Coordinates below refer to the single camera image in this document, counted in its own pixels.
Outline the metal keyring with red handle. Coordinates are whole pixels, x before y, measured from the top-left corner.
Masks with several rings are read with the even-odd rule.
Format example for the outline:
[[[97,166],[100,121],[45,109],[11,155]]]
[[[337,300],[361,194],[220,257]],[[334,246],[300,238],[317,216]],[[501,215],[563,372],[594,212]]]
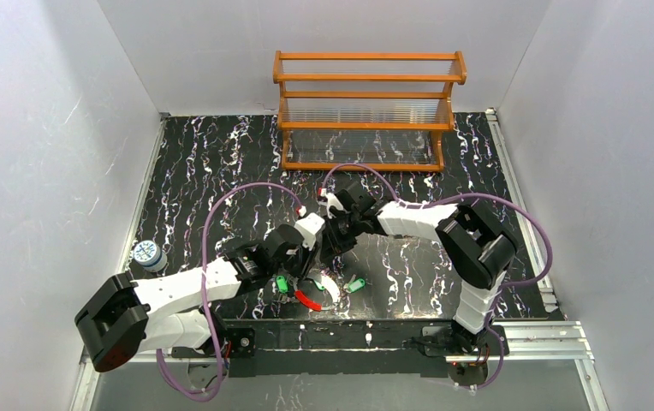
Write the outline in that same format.
[[[318,290],[313,280],[321,282],[325,286],[325,291]],[[308,274],[297,282],[297,288],[298,302],[311,312],[332,311],[337,308],[341,300],[341,291],[336,281],[321,272]]]

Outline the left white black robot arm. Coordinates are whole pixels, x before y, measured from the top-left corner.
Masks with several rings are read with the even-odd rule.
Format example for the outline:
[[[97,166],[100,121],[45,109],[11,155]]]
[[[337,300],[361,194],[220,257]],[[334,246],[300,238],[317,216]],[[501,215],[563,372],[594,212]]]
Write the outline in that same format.
[[[323,231],[324,220],[311,213],[202,268],[152,279],[108,278],[74,318],[94,369],[109,372],[159,348],[209,348],[210,328],[222,327],[202,299],[224,301],[262,289],[280,271],[307,274]]]

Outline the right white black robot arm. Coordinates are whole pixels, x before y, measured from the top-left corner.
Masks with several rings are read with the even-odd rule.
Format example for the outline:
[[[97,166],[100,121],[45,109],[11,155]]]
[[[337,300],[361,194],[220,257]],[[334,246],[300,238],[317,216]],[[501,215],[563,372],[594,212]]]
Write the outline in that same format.
[[[363,234],[435,241],[461,278],[454,324],[467,335],[483,334],[499,285],[518,250],[513,234],[484,204],[468,200],[442,205],[378,200],[358,183],[337,193],[321,188],[318,203],[327,211],[322,263],[329,264],[350,251]]]

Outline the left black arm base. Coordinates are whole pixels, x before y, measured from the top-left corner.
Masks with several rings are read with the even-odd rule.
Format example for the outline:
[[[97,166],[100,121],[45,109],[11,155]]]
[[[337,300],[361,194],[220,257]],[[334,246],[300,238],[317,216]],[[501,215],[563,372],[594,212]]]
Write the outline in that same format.
[[[256,330],[247,323],[228,320],[216,323],[217,336],[221,339],[222,355],[228,360],[251,358],[256,351]],[[170,355],[178,359],[216,358],[216,351],[211,341],[200,348],[173,348]]]

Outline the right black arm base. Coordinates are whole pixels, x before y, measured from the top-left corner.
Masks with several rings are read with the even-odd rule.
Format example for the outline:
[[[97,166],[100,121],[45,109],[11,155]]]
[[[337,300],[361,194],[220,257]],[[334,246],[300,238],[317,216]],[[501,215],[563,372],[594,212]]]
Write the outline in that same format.
[[[455,321],[447,325],[427,325],[417,337],[404,342],[429,358],[456,357],[448,360],[449,378],[460,387],[478,388],[490,379],[490,360],[500,360],[510,353],[503,327],[492,325],[477,335]]]

